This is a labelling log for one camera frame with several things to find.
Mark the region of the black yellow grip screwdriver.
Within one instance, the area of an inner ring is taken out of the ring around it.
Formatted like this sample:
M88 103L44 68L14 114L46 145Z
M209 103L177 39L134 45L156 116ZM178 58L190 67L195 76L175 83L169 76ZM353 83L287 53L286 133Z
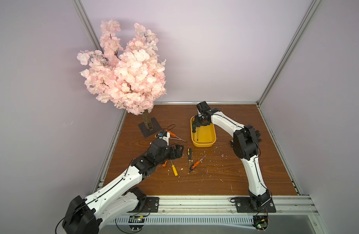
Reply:
M189 162L189 169L191 170L191 162L192 162L192 149L187 149L187 155L188 155L188 162Z

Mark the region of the yellow plastic storage box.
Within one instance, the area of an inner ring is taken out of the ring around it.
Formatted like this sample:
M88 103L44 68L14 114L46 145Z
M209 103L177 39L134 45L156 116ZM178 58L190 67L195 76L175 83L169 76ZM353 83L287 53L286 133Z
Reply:
M194 122L194 117L191 118L191 139L193 142L193 145L199 148L207 148L213 146L213 144L216 142L216 131L213 124L210 124L208 126L201 126L199 128L199 142L197 141L197 130L196 133L192 133L192 123Z

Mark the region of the orange handled screwdriver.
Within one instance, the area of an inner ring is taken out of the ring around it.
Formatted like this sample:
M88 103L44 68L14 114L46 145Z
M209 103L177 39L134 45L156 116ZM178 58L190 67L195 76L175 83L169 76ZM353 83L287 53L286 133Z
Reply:
M191 164L191 170L189 170L189 172L193 171L202 162L203 158L204 156L200 159L196 158L197 161Z

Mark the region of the green black screwdriver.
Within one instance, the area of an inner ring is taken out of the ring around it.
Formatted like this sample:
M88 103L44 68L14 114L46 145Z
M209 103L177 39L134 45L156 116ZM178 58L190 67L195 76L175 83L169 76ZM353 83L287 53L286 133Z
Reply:
M192 123L192 133L196 133L196 124L195 124L195 122Z
M199 131L199 128L200 128L200 127L198 127L198 126L197 126L197 128L196 128L196 130L197 130L197 141L198 141L198 142L199 142L199 132L200 132L200 131Z

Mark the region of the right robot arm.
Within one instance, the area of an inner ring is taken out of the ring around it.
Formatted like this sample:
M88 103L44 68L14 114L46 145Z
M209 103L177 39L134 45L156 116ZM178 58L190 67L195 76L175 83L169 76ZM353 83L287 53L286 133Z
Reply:
M251 125L243 125L227 117L217 108L210 108L206 102L197 104L198 114L192 124L195 134L201 127L216 125L233 137L232 147L235 155L242 161L249 183L250 206L254 211L269 204L272 200L259 166L261 142L260 133Z

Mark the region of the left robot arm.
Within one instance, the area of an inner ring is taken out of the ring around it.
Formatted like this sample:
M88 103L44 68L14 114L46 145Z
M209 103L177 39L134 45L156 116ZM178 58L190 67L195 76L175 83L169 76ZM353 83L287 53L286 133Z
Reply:
M155 172L166 161L182 157L182 145L170 146L163 138L156 138L148 150L133 159L124 172L100 190L69 203L59 222L67 234L97 234L112 220L127 212L143 210L146 194L137 184Z

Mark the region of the large orange black screwdriver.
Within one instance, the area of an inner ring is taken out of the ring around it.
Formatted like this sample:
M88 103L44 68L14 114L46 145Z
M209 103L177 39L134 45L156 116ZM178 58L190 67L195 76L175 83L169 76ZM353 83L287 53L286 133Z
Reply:
M174 134L173 132L168 131L168 133L170 134L170 136L171 136L172 138L186 142L185 140L183 140L182 138L180 138L179 136L177 136L177 135Z

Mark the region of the black work glove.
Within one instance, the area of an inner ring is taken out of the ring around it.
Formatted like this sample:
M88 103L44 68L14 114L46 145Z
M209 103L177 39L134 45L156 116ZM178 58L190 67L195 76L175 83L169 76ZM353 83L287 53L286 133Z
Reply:
M260 134L259 130L255 131L255 136L256 136L256 142L260 143L261 142L261 139L260 139L261 134Z

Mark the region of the left controller board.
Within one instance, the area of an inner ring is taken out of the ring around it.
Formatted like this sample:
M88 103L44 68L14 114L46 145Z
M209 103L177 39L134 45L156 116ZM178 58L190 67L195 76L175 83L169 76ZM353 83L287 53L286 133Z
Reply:
M129 217L128 227L132 233L140 232L145 225L146 216L134 215Z

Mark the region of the controller board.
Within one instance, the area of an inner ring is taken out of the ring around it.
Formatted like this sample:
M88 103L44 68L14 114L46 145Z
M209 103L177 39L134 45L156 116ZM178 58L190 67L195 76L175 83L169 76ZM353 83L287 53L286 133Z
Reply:
M146 216L134 215L129 217L128 227L132 233L140 232L145 225Z
M265 231L268 228L269 219L268 216L255 215L253 216L252 226L258 231Z

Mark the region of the right controller board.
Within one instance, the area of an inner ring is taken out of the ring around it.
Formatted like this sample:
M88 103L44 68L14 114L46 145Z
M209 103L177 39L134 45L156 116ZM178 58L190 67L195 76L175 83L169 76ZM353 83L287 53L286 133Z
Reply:
M265 231L268 228L269 219L268 216L255 215L253 216L252 226L258 231Z

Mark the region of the yellow handled screwdriver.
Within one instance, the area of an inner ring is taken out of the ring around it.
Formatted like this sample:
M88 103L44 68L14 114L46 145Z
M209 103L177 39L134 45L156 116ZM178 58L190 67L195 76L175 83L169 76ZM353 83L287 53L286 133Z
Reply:
M174 166L172 160L170 160L170 162L171 162L171 166L172 166L172 170L173 170L174 176L178 176L178 172L177 172L176 167Z

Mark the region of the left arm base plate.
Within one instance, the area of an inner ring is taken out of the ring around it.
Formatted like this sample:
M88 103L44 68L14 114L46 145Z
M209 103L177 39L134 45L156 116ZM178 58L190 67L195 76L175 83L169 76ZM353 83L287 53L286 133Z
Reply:
M159 197L146 197L138 202L135 209L129 213L157 213L159 210Z

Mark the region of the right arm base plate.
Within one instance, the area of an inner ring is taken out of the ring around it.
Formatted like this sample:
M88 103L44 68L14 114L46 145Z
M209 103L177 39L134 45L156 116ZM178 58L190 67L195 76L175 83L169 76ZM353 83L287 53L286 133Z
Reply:
M269 200L263 206L258 207L256 202L250 197L234 197L229 200L234 204L237 213L276 213L276 207L272 200Z

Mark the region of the aluminium front rail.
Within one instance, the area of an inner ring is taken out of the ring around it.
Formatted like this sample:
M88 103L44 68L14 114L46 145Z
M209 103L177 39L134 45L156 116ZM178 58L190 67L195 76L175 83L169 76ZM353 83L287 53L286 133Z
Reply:
M229 200L233 196L158 196L160 198L160 215L227 215L237 214L233 203ZM115 217L129 213L137 206L138 199L135 195L122 197L122 204L112 202L103 210L106 212L113 207L122 210L115 214ZM276 213L265 213L273 215L317 215L318 211L309 196L274 196Z

